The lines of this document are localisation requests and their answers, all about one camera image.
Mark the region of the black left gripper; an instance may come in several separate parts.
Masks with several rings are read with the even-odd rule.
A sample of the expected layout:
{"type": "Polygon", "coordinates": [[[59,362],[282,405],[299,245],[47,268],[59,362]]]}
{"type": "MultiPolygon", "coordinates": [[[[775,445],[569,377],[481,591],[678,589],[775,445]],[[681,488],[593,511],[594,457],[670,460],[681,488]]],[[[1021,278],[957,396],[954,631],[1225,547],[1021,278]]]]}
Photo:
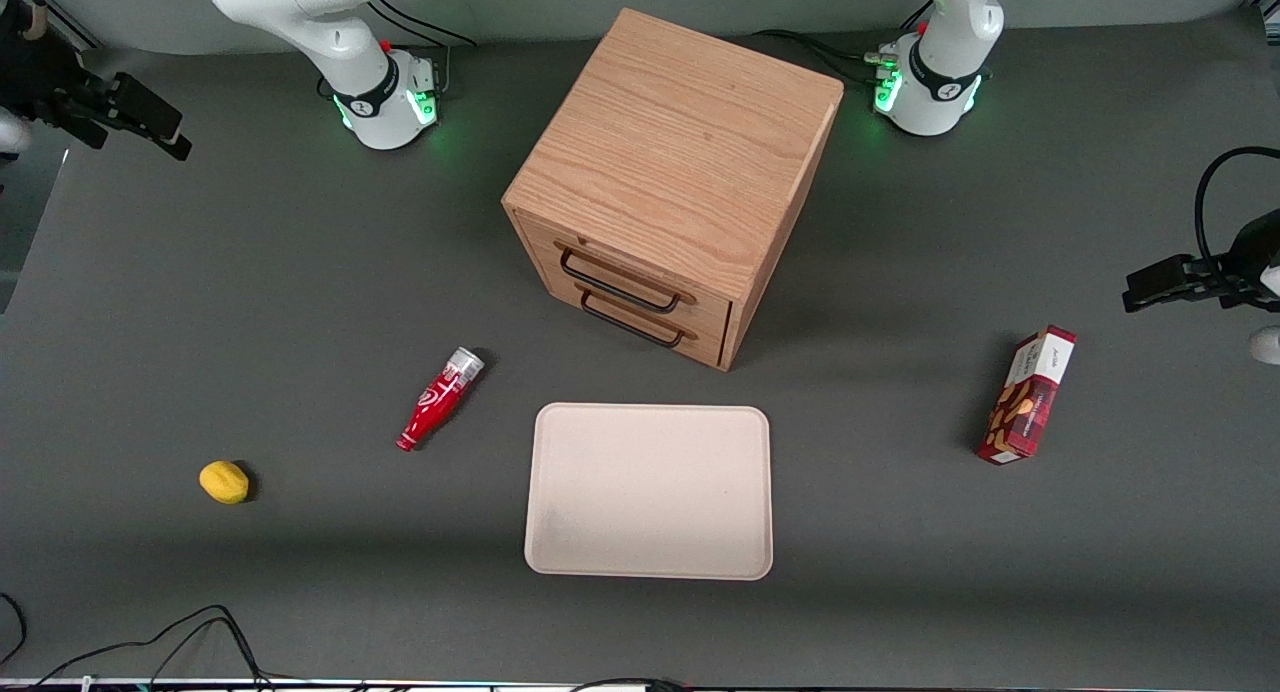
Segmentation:
{"type": "MultiPolygon", "coordinates": [[[[1277,312],[1277,292],[1263,281],[1263,272],[1277,265],[1279,210],[1261,215],[1245,224],[1231,242],[1226,253],[1216,255],[1220,271],[1236,288],[1238,295],[1221,295],[1222,310],[1252,306],[1263,312],[1277,312]]],[[[1216,299],[1219,288],[1211,283],[1213,272],[1204,258],[1193,255],[1172,255],[1130,272],[1123,292],[1125,313],[1137,313],[1155,304],[1176,301],[1216,299]]]]}

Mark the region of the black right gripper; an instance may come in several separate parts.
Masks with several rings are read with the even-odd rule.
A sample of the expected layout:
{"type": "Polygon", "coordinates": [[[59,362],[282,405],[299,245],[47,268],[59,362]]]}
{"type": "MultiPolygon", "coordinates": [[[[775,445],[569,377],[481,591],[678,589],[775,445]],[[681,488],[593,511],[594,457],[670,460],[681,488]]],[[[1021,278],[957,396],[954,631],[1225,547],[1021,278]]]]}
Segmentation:
{"type": "Polygon", "coordinates": [[[108,132],[133,133],[186,162],[193,145],[180,132],[182,113],[128,73],[110,86],[82,67],[79,52],[52,31],[45,10],[4,10],[1,19],[1,148],[24,151],[33,122],[67,130],[88,148],[108,132]],[[108,91],[108,114],[105,96],[108,91]]]}

